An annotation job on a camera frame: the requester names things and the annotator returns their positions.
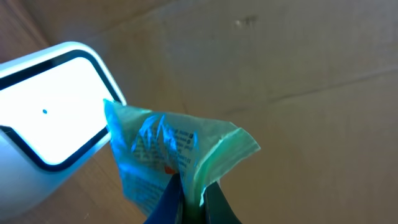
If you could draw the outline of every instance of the black outline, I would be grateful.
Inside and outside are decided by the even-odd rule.
[[[108,78],[104,74],[101,66],[97,62],[97,60],[88,52],[83,50],[72,50],[65,54],[56,56],[51,58],[50,60],[41,62],[37,65],[32,67],[26,68],[19,72],[13,73],[12,75],[8,75],[6,77],[0,78],[0,91],[15,85],[19,82],[22,82],[28,78],[34,77],[44,71],[47,71],[53,67],[59,66],[65,62],[68,62],[74,58],[83,57],[91,62],[94,66],[95,70],[101,77],[102,81],[104,82],[105,86],[111,93],[112,97],[115,101],[121,102],[118,94],[113,89],[112,84],[109,82]],[[31,148],[26,144],[26,142],[11,128],[11,127],[4,127],[0,126],[0,129],[6,134],[14,143],[20,147],[22,151],[41,169],[50,171],[50,172],[58,172],[65,170],[72,166],[79,158],[84,155],[88,150],[90,150],[99,140],[101,140],[107,133],[108,130],[104,127],[99,133],[97,133],[94,137],[92,137],[86,144],[84,144],[81,148],[79,148],[75,153],[73,153],[68,159],[63,161],[57,165],[49,165],[45,163]]]

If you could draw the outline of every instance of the bright white surface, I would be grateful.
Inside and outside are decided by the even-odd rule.
[[[106,126],[103,99],[113,97],[91,62],[79,57],[0,91],[0,124],[56,165]]]

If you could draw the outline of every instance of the snack package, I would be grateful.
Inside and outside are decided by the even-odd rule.
[[[199,215],[206,187],[260,150],[249,133],[230,122],[104,102],[124,195],[147,216],[177,172],[184,213]]]

